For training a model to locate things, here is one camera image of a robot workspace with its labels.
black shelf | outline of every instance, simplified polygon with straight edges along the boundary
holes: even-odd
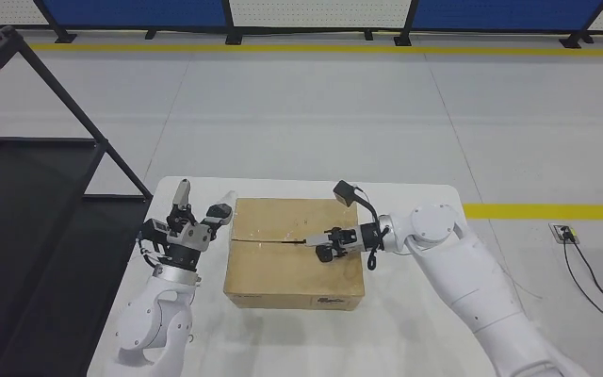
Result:
[[[86,375],[148,204],[116,195],[80,202],[0,361],[2,373]]]
[[[104,151],[94,139],[0,139],[0,353]]]
[[[93,139],[0,138],[0,376],[85,375],[151,192],[14,28],[21,54]],[[107,153],[142,195],[86,196]]]

white wall panel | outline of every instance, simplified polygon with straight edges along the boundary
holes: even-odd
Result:
[[[31,0],[0,0],[0,25],[48,25]]]
[[[599,16],[593,22],[593,24],[591,25],[589,30],[597,30],[597,31],[603,30],[603,12],[601,14],[599,14]]]
[[[231,0],[235,26],[403,27],[410,0]]]

white table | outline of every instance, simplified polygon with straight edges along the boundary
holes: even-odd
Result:
[[[183,177],[158,185],[147,218],[165,219]],[[239,197],[332,198],[335,182],[189,178],[199,219],[230,189]],[[358,183],[380,214],[446,203],[463,213],[455,188],[440,185]],[[369,221],[359,208],[359,221]],[[202,254],[203,277],[192,305],[194,340],[187,345],[183,377],[192,376],[494,376],[479,343],[437,297],[411,256],[378,254],[365,269],[366,297],[352,312],[238,309],[222,292],[230,227]],[[151,269],[132,254],[89,369],[100,376],[116,351],[117,319],[143,289]]]

gray floor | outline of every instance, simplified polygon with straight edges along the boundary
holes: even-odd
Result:
[[[551,38],[497,38],[496,46],[558,47]],[[77,42],[128,39],[143,42],[138,34],[111,33],[84,34]],[[349,39],[357,36],[249,43]],[[34,33],[31,40],[49,37]],[[214,40],[168,34],[154,42]],[[459,45],[450,37],[415,40],[451,43]],[[151,190],[166,175],[347,179],[449,184],[465,203],[603,202],[603,58],[40,55]],[[0,86],[0,136],[86,136],[21,59],[0,72]],[[90,192],[136,189],[106,160]],[[594,376],[602,375],[603,318],[573,286],[547,221],[471,223],[521,285],[530,318]],[[573,224],[603,277],[601,223]],[[603,305],[587,271],[571,261]]]

robotic hand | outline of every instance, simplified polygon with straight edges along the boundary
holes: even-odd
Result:
[[[356,188],[339,182],[334,193],[350,206],[367,202]],[[352,251],[402,252],[414,256],[438,296],[473,332],[499,377],[586,377],[582,367],[564,356],[530,323],[515,302],[504,271],[449,205],[420,205],[410,215],[376,216],[351,229],[335,228],[306,239],[321,261]],[[442,243],[452,234],[458,240]]]
[[[179,376],[184,365],[185,347],[192,329],[190,304],[201,277],[197,261],[209,242],[216,239],[221,226],[233,217],[235,194],[229,192],[217,205],[209,207],[206,217],[197,222],[188,203],[190,182],[183,180],[174,195],[168,224],[157,220],[145,222],[143,238],[165,248],[159,257],[144,291],[127,305],[118,322],[120,348],[105,367],[105,376]],[[175,292],[175,300],[159,299],[165,292]],[[163,348],[151,361],[146,349]]]

